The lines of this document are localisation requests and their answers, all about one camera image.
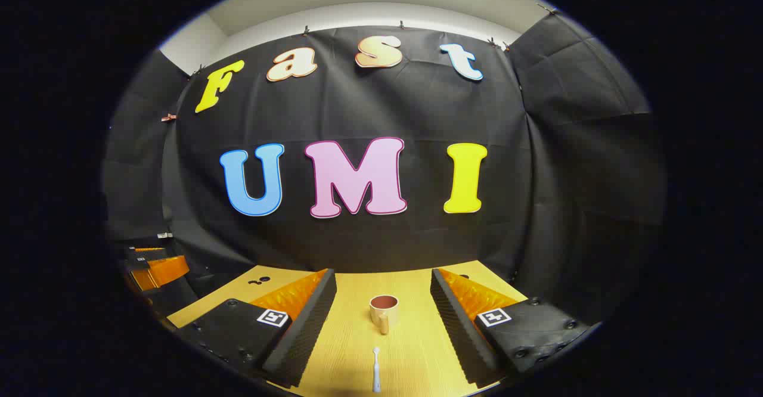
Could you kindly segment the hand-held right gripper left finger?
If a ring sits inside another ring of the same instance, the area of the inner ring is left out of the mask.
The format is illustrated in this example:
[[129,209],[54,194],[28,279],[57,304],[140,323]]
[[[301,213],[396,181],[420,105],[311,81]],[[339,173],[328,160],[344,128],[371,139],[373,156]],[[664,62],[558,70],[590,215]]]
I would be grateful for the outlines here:
[[336,294],[322,269],[258,299],[227,299],[178,329],[179,338],[248,380],[299,386]]

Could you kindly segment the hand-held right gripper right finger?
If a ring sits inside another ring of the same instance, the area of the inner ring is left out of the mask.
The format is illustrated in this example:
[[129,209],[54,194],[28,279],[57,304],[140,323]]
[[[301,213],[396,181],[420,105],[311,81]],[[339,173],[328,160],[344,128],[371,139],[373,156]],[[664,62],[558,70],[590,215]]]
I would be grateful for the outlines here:
[[442,268],[430,292],[469,383],[515,384],[551,365],[591,331],[554,305],[517,301]]

